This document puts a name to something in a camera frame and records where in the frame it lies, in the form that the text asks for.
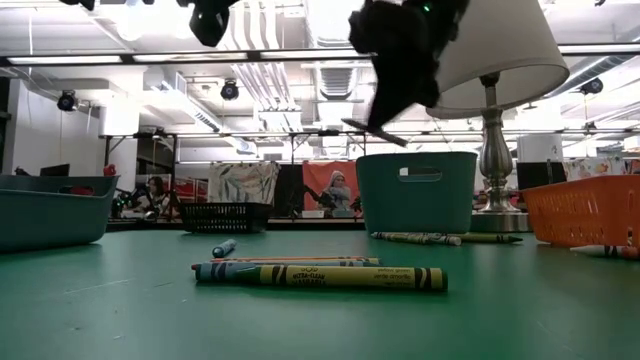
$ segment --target teal bin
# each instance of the teal bin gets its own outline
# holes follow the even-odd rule
[[[468,232],[477,158],[469,152],[358,158],[367,231]]]
[[[117,181],[0,175],[0,252],[99,240],[106,231]]]

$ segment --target green table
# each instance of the green table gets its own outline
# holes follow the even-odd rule
[[[196,285],[229,236],[120,232],[0,257],[0,358],[637,359],[640,262],[538,246],[234,236],[234,256],[370,255],[442,267],[445,295]]]

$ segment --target woman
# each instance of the woman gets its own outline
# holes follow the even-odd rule
[[[154,176],[149,179],[147,185],[149,187],[149,195],[151,195],[153,205],[157,206],[160,210],[160,215],[163,215],[169,205],[169,196],[164,191],[164,182],[162,181],[162,178]],[[153,206],[149,204],[149,200],[146,196],[141,196],[138,201],[140,201],[140,205],[138,205],[134,211],[145,212],[153,210]]]
[[[322,191],[331,196],[333,204],[336,206],[333,210],[351,210],[351,189],[345,183],[344,174],[336,170],[329,178],[329,184]]]

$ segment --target lamp shade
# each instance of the lamp shade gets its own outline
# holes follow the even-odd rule
[[[568,77],[569,70],[537,0],[471,0],[458,39],[440,57],[442,97],[431,116],[479,116],[487,107],[479,77],[500,72],[503,109],[536,100]]]

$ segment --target crayon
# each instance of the crayon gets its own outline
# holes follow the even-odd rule
[[[475,242],[475,243],[511,244],[514,242],[522,241],[522,238],[511,236],[511,235],[502,235],[502,234],[467,233],[467,234],[452,234],[452,236],[459,237],[460,240],[462,240],[462,242]]]
[[[213,251],[211,251],[211,253],[213,254],[213,257],[215,257],[215,258],[222,258],[225,255],[227,255],[228,253],[230,253],[231,251],[233,251],[233,249],[236,248],[237,244],[238,243],[235,240],[229,239],[229,240],[223,242],[222,244],[214,247]]]
[[[238,271],[247,284],[304,287],[378,287],[446,291],[447,275],[437,268],[259,265]]]
[[[638,251],[638,248],[631,246],[588,245],[574,247],[570,250],[589,256],[640,260],[640,252]]]
[[[314,262],[309,261],[306,263],[296,263],[301,266],[378,266],[362,261],[326,261],[326,262]],[[202,264],[191,265],[191,269],[196,272],[196,280],[198,281],[232,281],[235,274],[240,270],[253,269],[261,263],[251,262],[234,262],[234,261],[221,261],[221,262],[208,262]]]
[[[321,262],[321,261],[345,261],[345,260],[349,260],[349,261],[365,261],[365,262],[369,262],[372,264],[377,264],[377,265],[382,265],[382,260],[380,260],[379,258],[368,258],[368,257],[364,257],[364,256],[320,256],[320,257],[314,257],[314,256],[292,256],[292,257],[255,257],[255,258],[251,258],[251,257],[247,257],[247,258],[226,258],[226,259],[211,259],[212,262],[219,262],[219,261],[236,261],[236,262],[265,262],[265,261],[275,261],[275,262],[286,262],[286,263],[291,263],[291,262],[299,262],[299,261],[315,261],[315,262]]]
[[[374,232],[371,234],[376,239],[383,239],[393,242],[412,243],[412,244],[441,244],[460,246],[462,241],[459,237],[449,236],[445,234],[424,234],[424,233],[383,233]]]

